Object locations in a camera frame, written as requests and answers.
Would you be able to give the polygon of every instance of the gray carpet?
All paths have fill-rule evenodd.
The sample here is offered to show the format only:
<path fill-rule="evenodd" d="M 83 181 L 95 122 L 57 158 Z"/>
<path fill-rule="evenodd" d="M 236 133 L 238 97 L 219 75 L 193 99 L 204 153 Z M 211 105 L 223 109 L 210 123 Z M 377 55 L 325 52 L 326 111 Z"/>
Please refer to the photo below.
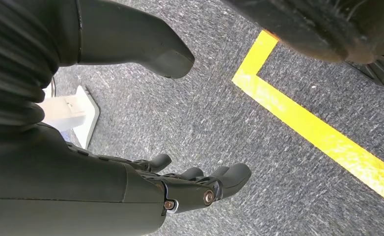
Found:
<path fill-rule="evenodd" d="M 259 29 L 218 0 L 120 2 L 166 20 L 196 64 L 176 81 L 136 64 L 61 69 L 57 94 L 85 85 L 101 109 L 88 149 L 127 159 L 167 153 L 165 173 L 237 162 L 253 171 L 238 195 L 170 215 L 153 235 L 384 235 L 382 197 L 232 84 Z M 384 88 L 284 45 L 260 77 L 384 160 Z"/>

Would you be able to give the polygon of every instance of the white plastic base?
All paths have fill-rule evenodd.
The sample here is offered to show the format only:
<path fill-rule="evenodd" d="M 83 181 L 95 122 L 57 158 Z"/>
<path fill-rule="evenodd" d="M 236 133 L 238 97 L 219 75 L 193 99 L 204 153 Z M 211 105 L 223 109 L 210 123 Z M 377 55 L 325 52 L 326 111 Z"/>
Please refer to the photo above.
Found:
<path fill-rule="evenodd" d="M 88 146 L 100 109 L 85 87 L 78 86 L 75 95 L 46 98 L 39 106 L 45 112 L 44 123 L 60 132 L 73 129 L 81 147 Z"/>
<path fill-rule="evenodd" d="M 73 128 L 73 130 L 81 147 L 85 149 L 91 140 L 92 132 L 94 132 L 95 125 L 100 116 L 100 109 L 85 87 L 78 86 L 76 96 L 78 96 L 78 102 L 83 103 L 86 116 L 83 124 Z"/>

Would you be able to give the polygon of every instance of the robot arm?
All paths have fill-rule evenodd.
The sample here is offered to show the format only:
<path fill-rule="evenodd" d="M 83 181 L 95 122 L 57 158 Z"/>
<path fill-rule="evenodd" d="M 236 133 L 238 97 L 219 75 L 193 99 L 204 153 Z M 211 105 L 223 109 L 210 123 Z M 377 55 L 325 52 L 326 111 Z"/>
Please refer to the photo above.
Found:
<path fill-rule="evenodd" d="M 180 78 L 194 57 L 162 20 L 114 2 L 0 0 L 0 236 L 143 235 L 248 181 L 244 164 L 161 176 L 167 155 L 95 155 L 40 123 L 59 66 L 129 61 Z"/>

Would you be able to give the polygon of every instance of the silver bolt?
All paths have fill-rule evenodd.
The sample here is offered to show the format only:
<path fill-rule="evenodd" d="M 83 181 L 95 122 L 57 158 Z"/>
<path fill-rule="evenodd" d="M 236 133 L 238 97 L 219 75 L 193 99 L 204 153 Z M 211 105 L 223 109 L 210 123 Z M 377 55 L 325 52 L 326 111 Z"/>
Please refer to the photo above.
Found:
<path fill-rule="evenodd" d="M 165 202 L 165 209 L 166 210 L 172 210 L 175 207 L 175 203 L 173 201 L 166 201 Z"/>
<path fill-rule="evenodd" d="M 207 190 L 204 193 L 204 204 L 209 206 L 214 201 L 214 192 L 212 190 Z"/>

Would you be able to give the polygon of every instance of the yellow floor marking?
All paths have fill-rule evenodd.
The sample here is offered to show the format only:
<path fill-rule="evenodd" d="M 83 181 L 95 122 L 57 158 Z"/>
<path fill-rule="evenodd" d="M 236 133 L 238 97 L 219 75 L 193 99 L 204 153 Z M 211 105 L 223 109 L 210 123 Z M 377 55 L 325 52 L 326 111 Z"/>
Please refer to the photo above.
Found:
<path fill-rule="evenodd" d="M 277 39 L 262 31 L 233 82 L 273 115 L 384 197 L 384 162 L 257 76 Z"/>

